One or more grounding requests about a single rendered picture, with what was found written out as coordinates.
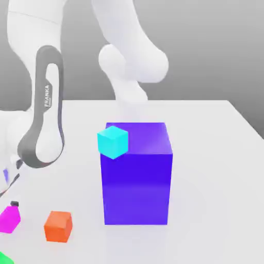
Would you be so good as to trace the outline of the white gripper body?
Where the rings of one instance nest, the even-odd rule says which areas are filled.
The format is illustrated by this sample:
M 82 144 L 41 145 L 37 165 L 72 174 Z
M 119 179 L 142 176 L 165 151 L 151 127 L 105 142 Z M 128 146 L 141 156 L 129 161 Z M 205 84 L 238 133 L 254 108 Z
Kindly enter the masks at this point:
M 10 186 L 3 192 L 0 193 L 0 198 L 11 188 L 11 186 L 17 181 L 17 179 L 20 177 L 20 174 L 17 174 L 14 178 L 14 180 L 11 182 Z

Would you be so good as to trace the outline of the small magenta cube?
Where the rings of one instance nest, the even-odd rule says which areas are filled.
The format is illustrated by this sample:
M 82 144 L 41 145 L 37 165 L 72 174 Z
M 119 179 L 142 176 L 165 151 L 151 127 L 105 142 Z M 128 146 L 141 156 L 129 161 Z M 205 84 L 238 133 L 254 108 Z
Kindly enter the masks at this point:
M 20 221 L 18 206 L 7 206 L 0 214 L 0 233 L 12 234 Z

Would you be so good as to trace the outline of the small orange cube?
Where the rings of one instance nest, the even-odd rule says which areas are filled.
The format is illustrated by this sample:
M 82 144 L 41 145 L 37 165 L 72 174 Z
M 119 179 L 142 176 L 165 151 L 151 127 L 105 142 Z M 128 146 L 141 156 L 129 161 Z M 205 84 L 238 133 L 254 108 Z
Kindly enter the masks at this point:
M 48 242 L 67 243 L 73 223 L 70 212 L 51 211 L 45 224 L 44 232 Z

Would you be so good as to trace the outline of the small green cube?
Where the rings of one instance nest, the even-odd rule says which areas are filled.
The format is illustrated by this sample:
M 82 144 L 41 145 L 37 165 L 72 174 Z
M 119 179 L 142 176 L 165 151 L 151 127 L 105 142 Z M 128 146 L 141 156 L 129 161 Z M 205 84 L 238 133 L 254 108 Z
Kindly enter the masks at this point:
M 14 264 L 14 261 L 4 253 L 0 252 L 0 264 Z

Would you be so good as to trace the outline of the small cyan cube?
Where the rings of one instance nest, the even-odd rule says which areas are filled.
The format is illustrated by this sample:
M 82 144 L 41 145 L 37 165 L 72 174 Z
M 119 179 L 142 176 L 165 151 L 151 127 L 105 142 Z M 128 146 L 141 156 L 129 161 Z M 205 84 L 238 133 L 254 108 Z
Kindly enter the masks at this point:
M 128 132 L 110 126 L 97 133 L 97 146 L 100 154 L 116 159 L 128 152 Z

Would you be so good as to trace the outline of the large purple box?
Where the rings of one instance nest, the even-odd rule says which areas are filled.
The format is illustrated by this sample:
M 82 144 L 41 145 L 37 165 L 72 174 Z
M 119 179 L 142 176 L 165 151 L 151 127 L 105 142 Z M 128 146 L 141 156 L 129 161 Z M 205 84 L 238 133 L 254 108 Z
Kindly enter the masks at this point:
M 166 225 L 173 151 L 164 123 L 110 123 L 128 132 L 128 152 L 101 155 L 106 225 Z

